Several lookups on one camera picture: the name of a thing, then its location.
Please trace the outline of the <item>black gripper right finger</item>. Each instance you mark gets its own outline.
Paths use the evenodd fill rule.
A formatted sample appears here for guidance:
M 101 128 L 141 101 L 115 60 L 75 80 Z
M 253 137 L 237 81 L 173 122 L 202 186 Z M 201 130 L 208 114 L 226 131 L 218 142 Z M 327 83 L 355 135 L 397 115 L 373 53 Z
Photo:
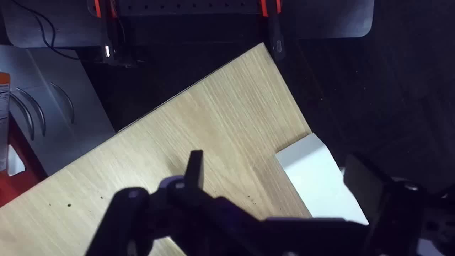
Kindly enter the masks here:
M 368 221 L 367 256 L 434 256 L 419 250 L 421 242 L 455 256 L 454 186 L 429 192 L 360 155 L 346 158 L 344 182 Z

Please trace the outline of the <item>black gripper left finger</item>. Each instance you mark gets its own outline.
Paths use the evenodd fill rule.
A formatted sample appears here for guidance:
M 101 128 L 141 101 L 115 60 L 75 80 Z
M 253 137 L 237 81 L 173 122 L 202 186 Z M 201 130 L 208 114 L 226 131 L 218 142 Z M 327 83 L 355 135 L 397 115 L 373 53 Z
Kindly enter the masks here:
M 255 218 L 203 191 L 203 152 L 192 151 L 182 176 L 165 178 L 154 194 L 118 191 L 85 256 L 148 256 L 169 238 L 186 256 L 262 256 Z

